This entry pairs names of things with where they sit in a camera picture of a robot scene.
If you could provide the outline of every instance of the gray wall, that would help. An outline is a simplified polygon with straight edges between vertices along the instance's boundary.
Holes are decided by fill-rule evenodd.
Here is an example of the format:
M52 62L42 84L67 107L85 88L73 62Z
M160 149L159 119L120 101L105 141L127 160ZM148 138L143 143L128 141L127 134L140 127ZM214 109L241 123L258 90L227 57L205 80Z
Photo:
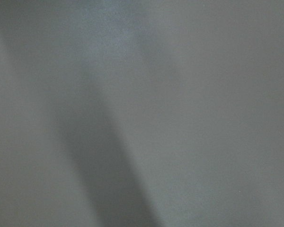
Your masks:
M103 226L284 227L284 0L0 0L0 30Z
M0 227L99 226L64 150L21 89L0 38Z

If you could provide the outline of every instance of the wall surface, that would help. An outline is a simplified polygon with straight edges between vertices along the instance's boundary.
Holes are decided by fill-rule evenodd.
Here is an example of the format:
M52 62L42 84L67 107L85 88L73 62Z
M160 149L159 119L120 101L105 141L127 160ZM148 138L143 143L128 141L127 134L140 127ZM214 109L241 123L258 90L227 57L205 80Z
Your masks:
M284 0L0 0L0 32L102 226L284 227Z
M0 37L0 227L99 226L38 106L21 89Z

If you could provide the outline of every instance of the gray surface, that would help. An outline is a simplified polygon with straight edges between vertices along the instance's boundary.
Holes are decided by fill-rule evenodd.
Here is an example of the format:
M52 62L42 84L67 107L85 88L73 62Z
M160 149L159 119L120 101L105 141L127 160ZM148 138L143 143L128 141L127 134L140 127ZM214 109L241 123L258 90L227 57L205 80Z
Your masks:
M83 157L105 106L147 217L284 227L284 0L1 0L0 28Z
M0 227L99 226L85 186L0 38Z

